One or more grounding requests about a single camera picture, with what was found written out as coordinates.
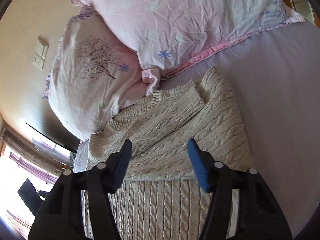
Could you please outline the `dark chair by window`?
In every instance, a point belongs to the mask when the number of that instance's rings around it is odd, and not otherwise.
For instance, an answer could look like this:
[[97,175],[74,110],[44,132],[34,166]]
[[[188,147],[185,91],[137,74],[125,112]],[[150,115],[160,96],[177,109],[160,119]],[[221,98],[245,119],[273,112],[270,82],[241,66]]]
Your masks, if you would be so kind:
[[25,180],[17,193],[34,216],[37,215],[42,203],[44,202],[42,198],[45,199],[49,194],[47,191],[36,191],[29,179]]

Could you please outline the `wooden headboard shelf unit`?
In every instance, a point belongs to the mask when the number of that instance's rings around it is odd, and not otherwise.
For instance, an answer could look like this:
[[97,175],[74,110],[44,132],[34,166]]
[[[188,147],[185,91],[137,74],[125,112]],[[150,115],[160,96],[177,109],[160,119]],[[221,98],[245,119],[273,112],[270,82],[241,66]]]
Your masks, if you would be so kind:
[[292,10],[300,13],[305,19],[319,27],[319,17],[308,0],[283,0]]

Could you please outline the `beige cable-knit sweater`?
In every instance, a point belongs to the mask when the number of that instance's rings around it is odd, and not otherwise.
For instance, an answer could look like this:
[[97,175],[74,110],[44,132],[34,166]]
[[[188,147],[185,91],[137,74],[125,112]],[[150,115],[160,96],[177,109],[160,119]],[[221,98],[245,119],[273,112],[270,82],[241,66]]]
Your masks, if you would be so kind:
[[122,239],[197,239],[210,195],[198,185],[187,143],[229,168],[253,165],[240,109],[217,67],[190,81],[142,98],[112,118],[88,142],[87,168],[132,142],[126,176],[109,196]]

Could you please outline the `window with purple curtain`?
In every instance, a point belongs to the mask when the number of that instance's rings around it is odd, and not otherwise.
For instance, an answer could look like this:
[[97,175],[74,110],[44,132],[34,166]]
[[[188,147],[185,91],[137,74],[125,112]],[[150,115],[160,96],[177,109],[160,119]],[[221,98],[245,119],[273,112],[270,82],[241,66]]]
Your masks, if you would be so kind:
[[49,192],[60,173],[73,166],[75,150],[31,129],[31,141],[1,124],[1,218],[28,238],[35,215],[18,194],[28,180],[35,192]]

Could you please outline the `pink pillow with tree print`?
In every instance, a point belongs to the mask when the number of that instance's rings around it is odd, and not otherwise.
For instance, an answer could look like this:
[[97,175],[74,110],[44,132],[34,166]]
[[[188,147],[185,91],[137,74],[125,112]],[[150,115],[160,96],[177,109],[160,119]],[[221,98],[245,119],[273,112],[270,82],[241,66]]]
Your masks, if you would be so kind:
[[43,99],[80,140],[103,130],[122,109],[159,87],[158,70],[143,70],[89,6],[70,18],[59,40]]

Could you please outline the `white wall switch plate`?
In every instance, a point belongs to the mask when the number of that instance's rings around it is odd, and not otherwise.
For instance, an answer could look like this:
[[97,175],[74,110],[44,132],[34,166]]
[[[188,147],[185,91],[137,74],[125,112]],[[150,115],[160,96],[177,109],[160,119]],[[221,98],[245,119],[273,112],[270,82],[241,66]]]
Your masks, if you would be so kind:
[[41,37],[38,37],[37,44],[34,50],[32,64],[37,68],[39,68],[40,70],[43,70],[44,68],[48,47],[49,47],[49,44]]

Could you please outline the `pink pillow with flowers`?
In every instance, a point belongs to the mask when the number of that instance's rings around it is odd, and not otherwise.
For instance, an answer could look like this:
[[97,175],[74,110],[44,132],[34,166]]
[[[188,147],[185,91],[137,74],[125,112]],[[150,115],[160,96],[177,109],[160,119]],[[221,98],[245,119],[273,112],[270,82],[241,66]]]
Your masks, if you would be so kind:
[[303,22],[283,0],[72,0],[168,79],[260,32]]

